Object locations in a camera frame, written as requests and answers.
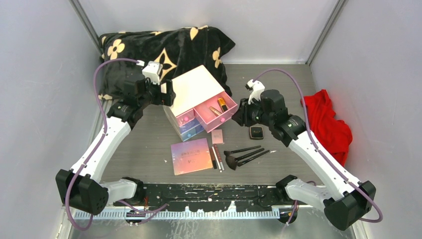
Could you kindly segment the black square compact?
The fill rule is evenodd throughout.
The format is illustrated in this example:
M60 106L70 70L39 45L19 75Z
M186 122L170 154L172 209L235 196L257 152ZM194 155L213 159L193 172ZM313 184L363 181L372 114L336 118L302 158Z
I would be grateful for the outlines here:
M262 126L251 126L249 128L249 138L251 140L262 140L264 138L264 130Z

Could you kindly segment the white pink drawer organizer box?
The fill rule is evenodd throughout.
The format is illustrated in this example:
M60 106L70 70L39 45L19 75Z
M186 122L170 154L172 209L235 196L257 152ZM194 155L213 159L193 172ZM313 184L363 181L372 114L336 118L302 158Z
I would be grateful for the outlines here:
M164 106L163 109L180 139L187 141L205 131L193 108L225 90L205 66L184 73L172 82L176 98L171 107Z

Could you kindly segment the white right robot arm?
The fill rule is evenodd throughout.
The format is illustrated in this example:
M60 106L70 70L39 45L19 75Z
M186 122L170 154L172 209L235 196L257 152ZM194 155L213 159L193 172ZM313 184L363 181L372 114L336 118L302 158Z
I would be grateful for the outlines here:
M308 131L306 122L290 114L284 97L277 90L264 90L260 99L240 100L232 119L240 126L262 124L273 137L296 153L324 184L312 186L294 175L288 175L276 186L277 200L284 205L301 201L324 212L330 223L346 230L363 220L373 207L376 187L370 181L362 182L341 166Z

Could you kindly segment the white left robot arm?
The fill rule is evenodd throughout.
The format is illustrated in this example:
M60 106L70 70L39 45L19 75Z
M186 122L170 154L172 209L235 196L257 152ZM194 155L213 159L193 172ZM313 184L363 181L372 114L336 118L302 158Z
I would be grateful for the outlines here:
M172 80L155 85L148 77L128 77L123 97L106 115L105 126L71 169L61 169L56 183L62 203L92 215L115 202L138 206L144 202L143 182L131 177L103 183L101 178L112 155L142 118L149 105L171 106L176 97Z

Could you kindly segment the black thin makeup brush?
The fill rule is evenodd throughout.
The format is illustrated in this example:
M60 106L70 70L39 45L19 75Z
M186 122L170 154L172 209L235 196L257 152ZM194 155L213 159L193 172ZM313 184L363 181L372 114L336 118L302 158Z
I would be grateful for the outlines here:
M225 150L223 153L224 153L225 156L229 156L231 154L235 154L235 153L239 153L239 152L245 152L245 151L249 151L249 150L252 150L252 149L258 149L260 147L261 146L258 145L258 146L243 148L243 149L237 149L237 150Z

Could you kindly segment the black fan makeup brush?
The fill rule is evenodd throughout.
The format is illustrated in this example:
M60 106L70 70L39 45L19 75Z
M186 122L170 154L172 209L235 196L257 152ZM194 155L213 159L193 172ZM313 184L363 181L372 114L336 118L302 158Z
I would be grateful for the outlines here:
M253 156L253 155L255 155L258 152L261 152L263 150L264 150L264 148L260 147L258 149L254 149L254 151L252 151L250 153L247 153L247 154L245 154L243 156L239 156L239 157L234 157L233 156L234 154L231 154L229 156L225 156L225 161L226 161L227 166L230 169L235 170L237 168L237 164L238 164L239 161L241 161L243 159L246 159L246 158L248 158L250 156Z

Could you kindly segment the black long makeup brush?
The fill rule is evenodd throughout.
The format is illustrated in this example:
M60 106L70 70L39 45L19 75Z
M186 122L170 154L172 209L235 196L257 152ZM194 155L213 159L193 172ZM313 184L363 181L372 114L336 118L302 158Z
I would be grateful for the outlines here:
M242 166L242 165L244 165L244 164L246 164L246 163L248 163L248 162L250 162L252 160L255 160L255 159L257 159L257 158L259 158L259 157L261 157L261 156L263 156L263 155L265 155L265 154L267 154L269 152L270 152L270 150L263 151L263 152L261 152L261 153L259 153L257 155L254 155L254 156L252 156L252 157L250 157L250 158L248 158L248 159L246 159L244 161L239 162L237 164L237 166L240 167L240 166Z

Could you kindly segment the small pink card packet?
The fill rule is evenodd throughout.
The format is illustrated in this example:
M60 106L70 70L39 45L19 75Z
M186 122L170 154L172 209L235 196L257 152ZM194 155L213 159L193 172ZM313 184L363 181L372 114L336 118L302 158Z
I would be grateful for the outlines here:
M223 133L221 129L214 129L211 131L211 139L213 144L223 144Z

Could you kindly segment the silver lip pencil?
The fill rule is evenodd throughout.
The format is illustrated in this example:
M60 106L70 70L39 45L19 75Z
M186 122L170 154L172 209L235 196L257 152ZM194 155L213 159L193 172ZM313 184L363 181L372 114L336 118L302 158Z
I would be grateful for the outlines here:
M218 158L217 158L216 150L215 150L214 146L212 146L211 148L212 148L212 151L213 151L213 154L214 154L214 158L215 158L217 168L219 169L220 173L222 173L222 169L221 169L220 163L219 163Z

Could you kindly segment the black floral plush blanket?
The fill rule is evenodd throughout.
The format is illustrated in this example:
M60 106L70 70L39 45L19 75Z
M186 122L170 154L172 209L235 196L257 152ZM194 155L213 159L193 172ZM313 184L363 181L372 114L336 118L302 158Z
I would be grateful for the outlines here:
M162 64L160 78L170 80L198 66L205 66L232 96L221 58L235 47L235 42L216 27L205 25L170 31L106 33L98 38L98 43L100 60L107 62L103 67L100 99L120 98L125 76L141 73L141 68L130 59Z

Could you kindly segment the black mascara tube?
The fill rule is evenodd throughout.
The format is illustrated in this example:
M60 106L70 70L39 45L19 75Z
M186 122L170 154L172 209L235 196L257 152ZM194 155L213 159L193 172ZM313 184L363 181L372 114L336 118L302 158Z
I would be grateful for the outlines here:
M217 161L216 161L216 158L215 158L215 153L214 153L213 147L210 147L210 155L211 155L212 166L213 166L214 169L217 169Z

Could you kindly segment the holographic eyeshadow palette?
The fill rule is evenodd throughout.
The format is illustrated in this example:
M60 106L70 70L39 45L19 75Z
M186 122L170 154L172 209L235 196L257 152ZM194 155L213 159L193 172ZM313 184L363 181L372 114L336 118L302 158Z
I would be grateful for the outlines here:
M206 138L171 145L174 175L213 168Z

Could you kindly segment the red cloth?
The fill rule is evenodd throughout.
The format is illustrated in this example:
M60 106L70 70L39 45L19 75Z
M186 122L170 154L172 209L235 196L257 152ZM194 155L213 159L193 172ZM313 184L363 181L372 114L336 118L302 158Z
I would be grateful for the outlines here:
M345 121L336 119L333 102L325 89L301 101L307 108L311 131L324 148L344 166L353 141L351 129Z

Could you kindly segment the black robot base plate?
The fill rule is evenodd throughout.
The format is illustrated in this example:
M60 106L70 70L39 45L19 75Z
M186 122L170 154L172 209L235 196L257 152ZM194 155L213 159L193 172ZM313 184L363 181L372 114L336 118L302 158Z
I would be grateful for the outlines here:
M164 204L170 212L225 212L234 204L236 212L266 212L273 207L292 206L274 185L257 184L144 184L141 199L132 206L155 210Z

